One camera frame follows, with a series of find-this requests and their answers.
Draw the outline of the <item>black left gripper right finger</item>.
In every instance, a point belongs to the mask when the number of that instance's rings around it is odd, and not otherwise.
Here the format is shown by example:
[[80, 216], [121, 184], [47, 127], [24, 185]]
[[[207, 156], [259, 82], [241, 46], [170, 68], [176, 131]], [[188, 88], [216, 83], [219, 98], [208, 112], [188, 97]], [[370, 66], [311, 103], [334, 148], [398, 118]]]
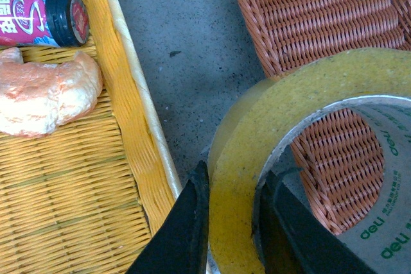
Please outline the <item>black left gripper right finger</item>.
[[265, 273], [374, 273], [269, 171], [257, 190], [257, 251]]

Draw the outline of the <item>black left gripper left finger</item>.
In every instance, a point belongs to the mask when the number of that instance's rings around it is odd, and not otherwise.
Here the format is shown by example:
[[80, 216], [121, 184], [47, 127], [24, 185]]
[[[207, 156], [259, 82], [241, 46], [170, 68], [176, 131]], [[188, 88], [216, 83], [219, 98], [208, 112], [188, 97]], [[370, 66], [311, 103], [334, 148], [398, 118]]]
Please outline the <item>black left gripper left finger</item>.
[[161, 228], [127, 273], [205, 273], [209, 233], [209, 175], [201, 160]]

